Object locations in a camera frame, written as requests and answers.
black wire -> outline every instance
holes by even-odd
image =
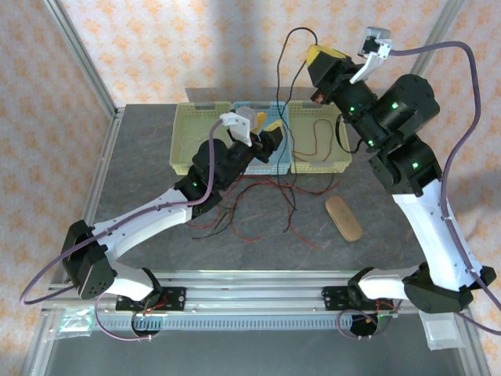
[[[226,206],[223,206],[221,204],[218,204],[218,206],[221,208],[221,209],[225,209],[225,210],[232,210],[231,208],[227,208]]]
[[[283,57],[283,53],[285,52],[285,48],[287,47],[287,42],[289,41],[289,37],[295,32],[295,31],[299,31],[299,30],[305,30],[305,31],[309,31],[310,33],[312,33],[313,37],[315,37],[315,44],[318,45],[319,44],[319,39],[317,38],[315,32],[312,30],[312,29],[309,29],[307,27],[296,27],[294,29],[292,29],[289,34],[287,34],[286,38],[285,38],[285,42],[283,43],[283,47],[282,47],[282,51],[280,52],[280,56],[279,56],[279,59],[278,59],[278,62],[276,64],[276,80],[277,80],[277,85],[276,85],[276,107],[277,107],[277,110],[279,111],[279,116],[280,116],[280,120],[282,121],[282,123],[284,124],[284,127],[286,128],[286,137],[285,137],[285,147],[283,148],[282,150],[282,153],[280,154],[279,156],[279,160],[278,160],[278,163],[276,165],[276,179],[277,179],[277,182],[278,182],[278,186],[280,188],[280,192],[282,193],[283,197],[286,199],[287,203],[290,204],[290,206],[292,207],[292,210],[290,211],[290,214],[289,214],[289,218],[288,218],[288,221],[287,221],[287,227],[286,229],[283,231],[284,233],[286,231],[288,231],[288,229],[290,228],[290,223],[291,223],[291,220],[292,220],[292,215],[294,214],[294,212],[297,210],[296,208],[296,196],[294,194],[294,184],[296,183],[296,179],[297,179],[297,173],[294,173],[294,180],[293,182],[290,184],[291,186],[289,187],[289,192],[292,196],[292,203],[290,202],[289,200],[289,197],[288,195],[286,195],[283,191],[282,191],[282,186],[280,184],[280,175],[279,175],[279,164],[280,164],[280,161],[282,160],[282,157],[283,155],[285,154],[285,150],[287,148],[287,143],[288,143],[288,135],[290,135],[291,137],[291,141],[292,141],[292,151],[293,151],[293,163],[294,163],[294,169],[295,169],[295,159],[294,159],[294,145],[295,145],[295,140],[294,140],[294,137],[292,136],[292,132],[290,131],[290,128],[289,128],[289,125],[287,124],[287,122],[285,121],[285,119],[283,118],[283,112],[280,111],[280,106],[279,106],[279,91],[280,91],[280,61],[282,61],[282,57]],[[294,83],[295,81],[297,80],[297,77],[299,77],[299,74],[301,73],[303,67],[305,66],[306,64],[306,61],[303,62],[303,64],[301,65],[301,67],[299,68],[299,70],[297,71],[296,75],[294,76],[294,79],[292,80],[292,83],[290,85],[290,91],[289,91],[289,98],[287,99],[287,101],[285,102],[284,106],[283,106],[283,110],[285,111],[286,107],[287,107],[287,104],[290,102],[291,98],[292,98],[292,92],[294,90]]]
[[[339,145],[339,147],[345,152],[345,153],[348,153],[348,154],[357,154],[359,152],[359,149],[360,149],[360,145],[362,145],[362,139],[359,140],[359,143],[357,143],[357,147],[355,148],[355,150],[346,150],[345,148],[343,148],[343,145],[341,144],[341,138],[339,136],[339,125],[341,123],[341,117],[343,116],[343,114],[339,114],[337,115],[337,118],[336,118],[336,141],[337,141],[337,144]]]
[[[324,194],[331,186],[332,184],[334,183],[334,177],[335,177],[336,174],[332,174],[332,176],[330,177],[330,182],[329,184],[327,185],[326,189],[324,190],[321,190],[319,192],[312,192],[311,190],[306,190],[304,188],[300,188],[300,187],[296,187],[298,189],[301,189],[303,190],[305,193],[308,193],[308,194],[313,194],[313,195],[316,195],[316,196],[319,196],[321,194]],[[226,215],[231,212],[232,214],[230,215],[230,219],[228,221],[228,223],[225,224],[225,226],[223,228],[221,228],[218,232],[213,232],[213,233],[209,233],[208,235],[204,235],[202,237],[192,237],[192,239],[194,240],[199,240],[199,239],[206,239],[208,237],[213,237],[214,235],[218,235],[220,233],[222,233],[223,231],[225,231],[232,223],[233,223],[233,219],[235,218],[235,211],[236,211],[236,206],[238,204],[238,200],[242,197],[242,195],[247,192],[250,188],[254,187],[254,186],[263,186],[263,185],[267,185],[266,184],[267,182],[256,182],[256,183],[251,183],[249,186],[247,186],[245,189],[243,189],[242,191],[239,192],[239,194],[236,196],[236,199],[235,199],[235,203],[233,204],[233,207],[227,211],[222,217],[221,219],[219,219],[219,222],[216,224],[216,226],[214,227],[213,231],[217,229],[217,227],[219,226],[219,224],[222,222],[222,220],[226,217]]]
[[[216,226],[214,226],[214,228],[212,229],[212,233],[209,233],[208,235],[203,235],[202,237],[192,237],[193,240],[200,240],[200,239],[206,239],[208,237],[213,237],[214,235],[217,235],[219,233],[222,233],[224,230],[226,230],[226,227],[229,226],[229,223],[220,231],[218,231],[217,233],[215,233],[214,231],[218,228],[218,226],[221,224],[222,220],[228,215],[229,211],[227,211],[225,214],[223,214],[223,216],[221,217],[221,219],[219,219],[219,222],[216,223]]]

red wire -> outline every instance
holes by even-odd
[[[249,238],[249,237],[243,237],[242,235],[240,235],[240,233],[236,230],[235,226],[233,225],[233,223],[230,223],[229,224],[231,227],[232,227],[232,230],[233,230],[233,233],[235,235],[237,235],[240,239],[242,239],[243,241],[245,241],[246,243],[253,243],[255,241],[258,241],[258,240],[261,240],[263,238],[262,235],[259,235],[258,237],[253,237],[253,238]]]
[[[287,205],[287,218],[289,218],[289,215],[290,215],[290,208],[289,208],[289,205]],[[296,228],[295,228],[295,227],[294,227],[294,225],[292,225],[292,224],[290,225],[290,231],[292,231],[292,232],[294,233],[294,235],[296,235],[296,237],[297,237],[300,241],[302,241],[303,243],[305,243],[305,244],[309,245],[310,247],[312,247],[312,248],[314,248],[314,249],[316,249],[316,248],[317,248],[317,246],[316,246],[316,245],[314,245],[312,242],[310,242],[310,241],[308,241],[308,240],[304,239],[304,238],[303,238],[303,236],[299,234],[299,232],[296,230]]]
[[[383,306],[387,306],[387,307],[390,307],[391,309],[393,309],[394,311],[398,312],[398,308],[395,307],[394,305],[392,305],[391,303],[388,303],[388,302],[385,302],[383,300],[376,300],[377,302],[377,308],[376,308],[376,311],[379,311],[380,310],[380,304],[382,304]]]
[[[233,192],[236,188],[236,185],[243,179],[264,179],[266,180],[265,182],[253,182],[251,184],[248,184],[244,190],[247,190],[249,188],[251,188],[252,186],[278,186],[282,192],[283,191],[283,188],[294,188],[296,190],[298,190],[299,192],[302,192],[302,193],[311,193],[311,194],[323,194],[323,193],[327,193],[327,192],[330,192],[331,190],[333,190],[334,188],[336,188],[336,186],[341,182],[341,181],[338,181],[337,183],[335,183],[333,186],[327,188],[326,190],[320,190],[320,191],[309,191],[309,190],[305,190],[303,188],[299,188],[297,186],[292,186],[291,184],[278,184],[277,182],[275,182],[271,177],[269,176],[263,176],[263,175],[245,175],[245,176],[240,176],[238,178],[238,180],[235,182],[235,185],[225,194],[225,196],[223,197],[227,197],[231,194],[231,192]],[[239,200],[243,199],[243,196],[245,195],[245,192],[241,194],[241,196],[238,198],[237,201],[235,201],[235,203],[233,204],[232,206],[232,214],[231,214],[231,218],[230,218],[230,221],[232,220],[233,216],[235,215],[235,207],[238,203]],[[287,205],[287,215],[290,214],[290,207],[289,205]],[[208,228],[208,227],[212,227],[215,225],[215,223],[219,220],[219,216],[213,221],[213,223],[211,223],[210,225],[204,225],[204,228]],[[257,237],[253,237],[253,238],[249,238],[249,237],[244,237],[242,234],[240,234],[238,232],[238,230],[236,229],[236,227],[233,225],[232,222],[230,222],[230,226],[232,227],[232,231],[233,233],[238,237],[240,238],[241,240],[245,241],[246,243],[253,243],[255,241],[258,241],[258,240],[261,240],[263,238],[262,235],[260,236],[257,236]],[[302,235],[299,234],[299,232],[296,230],[296,228],[294,226],[290,226],[290,229],[291,231],[293,232],[294,235],[296,235],[296,237],[302,241],[303,243],[307,244],[308,246],[316,249],[317,246],[315,244],[313,244],[312,242],[308,241],[307,239],[305,239]]]
[[[300,161],[307,162],[305,159],[302,159],[302,158],[296,156],[295,154],[300,154],[300,155],[304,155],[306,157],[311,157],[311,156],[314,156],[318,153],[319,140],[318,140],[317,135],[316,135],[316,125],[319,121],[326,121],[330,125],[329,153],[326,155],[325,158],[322,159],[322,162],[325,162],[327,160],[327,158],[332,154],[332,143],[334,141],[334,127],[332,126],[332,123],[330,121],[328,121],[327,119],[317,119],[313,123],[313,135],[315,137],[315,152],[307,154],[307,153],[302,153],[301,151],[294,151],[294,157],[299,159]]]

blue basket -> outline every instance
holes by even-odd
[[[285,106],[284,102],[279,102],[279,106],[276,106],[276,101],[272,102],[235,102],[233,104],[233,109],[236,110],[239,107],[250,107],[258,112],[266,113],[266,120],[261,129],[266,128],[268,125],[280,119],[280,112],[283,111],[282,117],[285,119],[287,124],[289,124],[289,114],[287,110],[287,106]],[[272,154],[269,158],[269,163],[263,163],[254,159],[247,170],[245,170],[244,175],[276,175],[277,172],[279,175],[286,175],[289,171],[290,165],[292,163],[292,153],[291,153],[291,141],[289,137],[289,132],[286,129],[287,134],[287,142],[284,138],[280,144],[279,149]]]

plastic bag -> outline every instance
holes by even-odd
[[[90,337],[94,328],[94,307],[65,308],[55,339]]]
[[[453,313],[419,314],[430,350],[464,347]]]

gray table surface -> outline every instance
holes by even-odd
[[[114,218],[158,197],[173,187],[178,177],[169,165],[175,105],[128,105],[125,108],[110,167],[96,213],[96,222]],[[348,133],[354,145],[356,135]],[[284,269],[346,270],[375,266],[385,269],[418,265],[424,261],[405,216],[374,177],[361,151],[343,174],[337,187],[322,196],[297,193],[296,230],[313,248],[298,240],[287,225],[286,202],[275,187],[249,190],[239,203],[234,224],[245,237],[262,236],[246,243],[231,229],[204,240],[199,230],[180,225],[165,230],[130,250],[121,262],[151,269]],[[299,175],[297,185],[323,190],[331,175]],[[245,187],[240,183],[235,193]],[[355,213],[362,239],[348,243],[329,217],[325,202],[342,197]],[[222,205],[231,205],[235,194]],[[213,209],[194,223],[210,223]]]
[[[126,107],[96,221],[156,198],[179,179],[168,163],[174,113],[174,105]],[[287,210],[280,192],[258,187],[246,194],[235,224],[242,234],[262,235],[262,240],[244,243],[231,231],[193,240],[207,231],[180,225],[141,243],[120,261],[157,270],[339,270],[422,262],[410,225],[373,177],[366,159],[364,154],[356,156],[346,172],[335,177],[341,182],[332,193],[297,195],[293,224],[316,249],[283,232]],[[300,175],[297,184],[319,190],[329,181],[328,175]],[[324,206],[333,195],[343,197],[358,217],[365,231],[361,240],[350,244],[338,233]],[[196,222],[210,222],[215,215],[208,213]],[[463,369],[457,350],[431,352],[419,317],[404,315],[392,320],[385,333],[360,342],[332,331],[191,331],[131,344],[94,332],[90,338],[57,341],[47,374],[456,376]]]

